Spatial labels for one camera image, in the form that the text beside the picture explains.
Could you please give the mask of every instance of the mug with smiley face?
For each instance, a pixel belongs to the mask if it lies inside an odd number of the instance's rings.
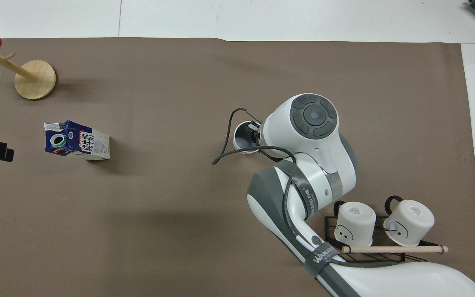
[[[337,218],[335,239],[349,246],[371,246],[377,216],[364,203],[337,201],[333,207]]]
[[[399,204],[392,211],[390,203],[394,200]],[[384,209],[388,218],[384,220],[386,234],[396,244],[402,246],[417,246],[419,241],[434,225],[435,219],[428,207],[414,200],[404,200],[398,196],[390,196]]]

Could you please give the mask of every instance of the round wooden base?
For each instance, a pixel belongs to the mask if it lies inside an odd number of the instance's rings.
[[[34,60],[27,62],[22,68],[38,77],[37,81],[32,81],[21,75],[16,75],[14,86],[22,97],[38,100],[52,91],[56,83],[56,73],[49,63],[42,60]]]

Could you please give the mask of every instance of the white floor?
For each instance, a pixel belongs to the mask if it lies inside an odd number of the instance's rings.
[[[464,0],[0,0],[0,37],[462,43],[475,147],[475,16]]]

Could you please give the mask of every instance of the wooden pole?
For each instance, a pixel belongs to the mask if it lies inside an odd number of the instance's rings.
[[[37,75],[34,75],[34,74],[28,72],[27,70],[21,68],[20,66],[8,61],[7,58],[5,58],[4,56],[1,56],[1,55],[0,55],[0,65],[5,66],[6,68],[11,70],[12,72],[17,73],[17,74],[21,75],[22,77],[25,77],[26,79],[29,79],[31,81],[37,81],[38,80]]]
[[[342,252],[448,252],[447,246],[343,246]]]

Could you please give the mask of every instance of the round gray button pad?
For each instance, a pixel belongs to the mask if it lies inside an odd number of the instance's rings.
[[[323,139],[336,128],[338,117],[332,103],[315,94],[303,94],[292,101],[291,124],[308,139]]]

